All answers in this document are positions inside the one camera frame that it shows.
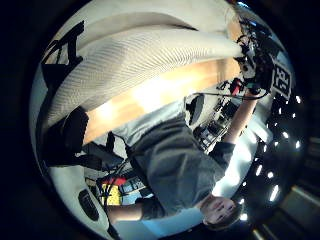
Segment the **ceiling light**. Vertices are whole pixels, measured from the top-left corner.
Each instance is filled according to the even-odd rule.
[[[268,178],[273,178],[273,172],[268,172]]]
[[[272,193],[271,193],[271,196],[270,196],[270,199],[269,199],[270,202],[274,201],[274,199],[276,198],[278,192],[279,192],[279,186],[276,185],[276,186],[273,187],[273,190],[272,190]]]
[[[296,142],[296,148],[300,148],[301,144],[300,144],[300,141],[297,141]]]
[[[297,103],[301,103],[301,98],[299,96],[296,96],[296,100],[297,100]]]
[[[241,214],[240,220],[241,221],[247,221],[248,220],[248,215],[246,213]]]
[[[284,136],[284,138],[289,138],[289,134],[286,132],[283,132],[282,135]]]
[[[260,175],[261,170],[262,170],[262,165],[259,165],[259,167],[257,168],[257,171],[256,171],[256,176]]]

